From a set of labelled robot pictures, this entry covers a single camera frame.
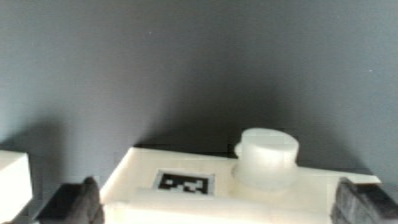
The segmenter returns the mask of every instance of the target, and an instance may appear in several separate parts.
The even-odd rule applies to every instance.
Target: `gray wall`
[[[300,141],[300,165],[398,184],[398,2],[1,1],[0,145],[35,200],[99,184],[129,145],[227,154],[241,129]]]

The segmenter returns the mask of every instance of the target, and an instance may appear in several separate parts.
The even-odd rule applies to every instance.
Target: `white cylinder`
[[[252,128],[243,131],[234,152],[237,165],[232,175],[237,181],[264,190],[285,188],[296,177],[294,138],[277,130]]]

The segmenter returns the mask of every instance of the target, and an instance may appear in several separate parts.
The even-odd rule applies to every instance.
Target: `white platform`
[[[106,224],[326,224],[339,177],[380,183],[376,176],[298,167],[289,188],[262,191],[232,177],[236,163],[236,159],[131,148],[101,189]],[[152,189],[159,170],[214,175],[213,195]]]
[[[0,150],[0,223],[12,221],[30,199],[28,155]]]

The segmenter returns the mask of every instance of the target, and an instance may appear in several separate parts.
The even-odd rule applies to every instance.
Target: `dark gray backdrop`
[[[398,184],[398,1],[0,2],[0,145],[30,153],[31,216],[104,183],[131,145],[225,155],[284,130],[298,163]]]

